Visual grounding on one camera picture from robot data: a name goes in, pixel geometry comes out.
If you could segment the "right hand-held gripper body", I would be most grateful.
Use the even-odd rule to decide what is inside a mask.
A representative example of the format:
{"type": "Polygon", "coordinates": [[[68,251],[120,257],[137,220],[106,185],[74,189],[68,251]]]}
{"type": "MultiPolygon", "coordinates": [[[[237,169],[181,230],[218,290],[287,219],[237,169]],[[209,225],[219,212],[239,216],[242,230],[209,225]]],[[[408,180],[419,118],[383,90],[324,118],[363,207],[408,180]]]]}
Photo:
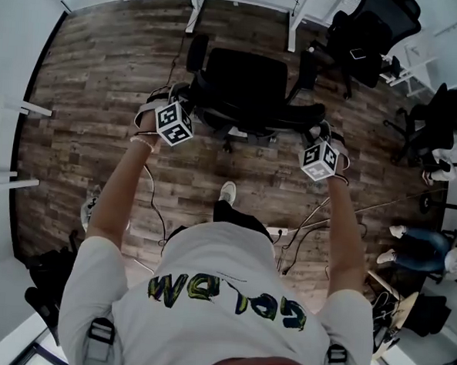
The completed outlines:
{"type": "Polygon", "coordinates": [[[342,173],[350,166],[344,138],[329,123],[322,122],[314,129],[318,133],[316,137],[310,130],[301,134],[304,145],[299,153],[301,170],[314,182],[332,176],[342,179],[342,173]]]}

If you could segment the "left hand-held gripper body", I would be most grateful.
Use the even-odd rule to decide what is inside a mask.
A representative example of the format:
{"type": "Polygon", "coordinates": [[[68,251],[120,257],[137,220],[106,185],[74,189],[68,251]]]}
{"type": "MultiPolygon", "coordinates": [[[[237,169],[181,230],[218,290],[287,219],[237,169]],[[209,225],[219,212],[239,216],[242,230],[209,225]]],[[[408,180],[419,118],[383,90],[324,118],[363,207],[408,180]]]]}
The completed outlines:
{"type": "Polygon", "coordinates": [[[166,91],[154,92],[135,116],[136,135],[159,136],[172,147],[192,139],[191,109],[186,107],[189,89],[187,84],[176,84],[166,91]],[[141,129],[141,121],[146,114],[155,116],[156,128],[152,131],[141,129]]]}

